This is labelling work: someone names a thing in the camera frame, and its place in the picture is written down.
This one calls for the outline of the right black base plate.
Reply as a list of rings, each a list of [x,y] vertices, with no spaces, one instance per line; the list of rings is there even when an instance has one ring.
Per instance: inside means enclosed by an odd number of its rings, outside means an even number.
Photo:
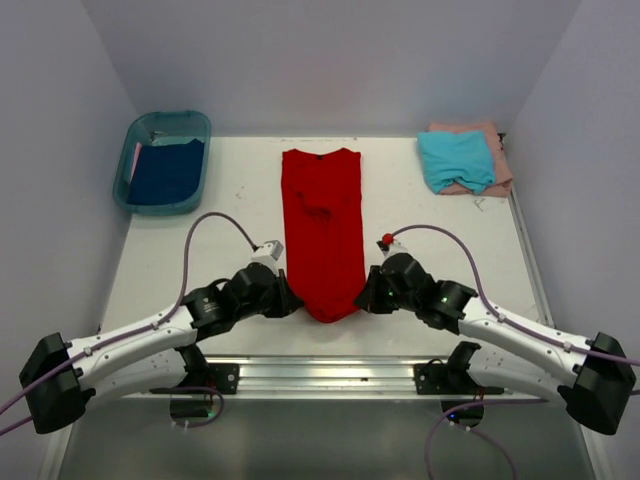
[[[505,390],[494,386],[481,386],[468,373],[468,361],[442,362],[432,359],[413,365],[413,380],[418,395],[468,395],[484,393],[502,395]]]

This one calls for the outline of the dark blue t shirt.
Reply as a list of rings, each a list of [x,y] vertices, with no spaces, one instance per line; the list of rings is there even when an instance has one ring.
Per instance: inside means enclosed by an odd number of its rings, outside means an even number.
[[[204,143],[143,146],[127,201],[134,205],[169,205],[188,200],[200,185]]]

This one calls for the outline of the pink paper in bin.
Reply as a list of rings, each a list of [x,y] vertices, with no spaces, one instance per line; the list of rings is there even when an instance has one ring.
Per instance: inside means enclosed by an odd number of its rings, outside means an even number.
[[[129,172],[129,183],[133,180],[134,174],[135,174],[135,170],[137,167],[137,163],[138,163],[138,159],[139,159],[139,155],[140,155],[140,151],[142,149],[143,145],[140,142],[137,142],[135,147],[134,147],[134,152],[133,152],[133,156],[132,156],[132,160],[131,160],[131,167],[130,167],[130,172]]]

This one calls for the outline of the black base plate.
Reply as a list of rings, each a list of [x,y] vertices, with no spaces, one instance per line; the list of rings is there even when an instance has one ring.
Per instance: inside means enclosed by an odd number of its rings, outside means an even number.
[[[413,365],[413,380],[418,395],[468,395],[484,393],[502,395],[505,390],[494,386],[481,386],[468,373],[468,361],[442,362],[432,359]]]
[[[187,371],[186,377],[174,387],[154,388],[152,394],[209,394],[222,395],[237,393],[240,367],[236,363],[206,363],[204,366]]]

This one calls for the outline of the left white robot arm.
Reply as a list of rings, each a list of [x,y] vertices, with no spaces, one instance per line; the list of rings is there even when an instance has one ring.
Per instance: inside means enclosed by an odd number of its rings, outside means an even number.
[[[254,316],[287,317],[302,305],[284,271],[253,262],[127,328],[71,341],[48,335],[19,374],[34,429],[53,433],[90,407],[134,393],[220,399],[198,342]]]

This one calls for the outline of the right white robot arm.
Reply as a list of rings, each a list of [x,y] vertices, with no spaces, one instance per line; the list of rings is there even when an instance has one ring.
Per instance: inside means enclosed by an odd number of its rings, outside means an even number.
[[[371,267],[355,304],[372,314],[408,311],[430,328],[463,336],[445,362],[416,372],[442,394],[526,394],[613,435],[636,383],[615,338],[569,334],[486,305],[476,290],[434,279],[408,253]]]

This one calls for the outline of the teal plastic bin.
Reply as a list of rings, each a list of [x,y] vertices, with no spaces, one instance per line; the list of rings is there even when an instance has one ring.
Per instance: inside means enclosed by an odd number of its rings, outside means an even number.
[[[209,163],[211,122],[198,111],[155,111],[128,128],[112,196],[125,212],[175,216],[200,204]]]

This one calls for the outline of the red t shirt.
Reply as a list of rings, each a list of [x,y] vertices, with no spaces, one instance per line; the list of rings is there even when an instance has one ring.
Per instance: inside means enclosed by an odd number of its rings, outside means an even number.
[[[318,322],[356,312],[366,281],[361,154],[285,151],[281,194],[291,289]]]

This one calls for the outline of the folded turquoise t shirt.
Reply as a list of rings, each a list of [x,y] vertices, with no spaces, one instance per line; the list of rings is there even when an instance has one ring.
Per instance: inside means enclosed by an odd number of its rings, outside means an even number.
[[[482,131],[429,131],[416,139],[424,180],[433,193],[457,183],[480,194],[495,183],[494,158]]]

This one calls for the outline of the aluminium mounting rail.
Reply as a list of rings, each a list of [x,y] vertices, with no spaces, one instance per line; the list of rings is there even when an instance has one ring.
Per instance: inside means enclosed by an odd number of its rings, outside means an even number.
[[[236,363],[237,393],[246,399],[485,398],[498,395],[418,395],[413,365],[430,357],[207,356],[206,363]]]

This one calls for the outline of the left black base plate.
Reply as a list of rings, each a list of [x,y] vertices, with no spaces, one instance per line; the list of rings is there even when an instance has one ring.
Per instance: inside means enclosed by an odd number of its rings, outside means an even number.
[[[240,367],[236,363],[206,363],[204,366],[187,371],[186,377],[174,387],[154,388],[152,394],[209,394],[222,395],[237,393]]]

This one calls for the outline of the folded pink t shirt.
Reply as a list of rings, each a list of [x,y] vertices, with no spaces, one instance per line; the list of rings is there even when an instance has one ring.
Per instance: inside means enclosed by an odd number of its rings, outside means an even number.
[[[478,196],[505,198],[508,197],[512,190],[513,175],[508,167],[502,137],[498,134],[495,125],[490,121],[477,122],[466,125],[443,124],[431,122],[427,131],[444,131],[460,134],[468,131],[479,130],[485,135],[485,139],[489,150],[493,155],[494,173],[496,182],[485,188]]]

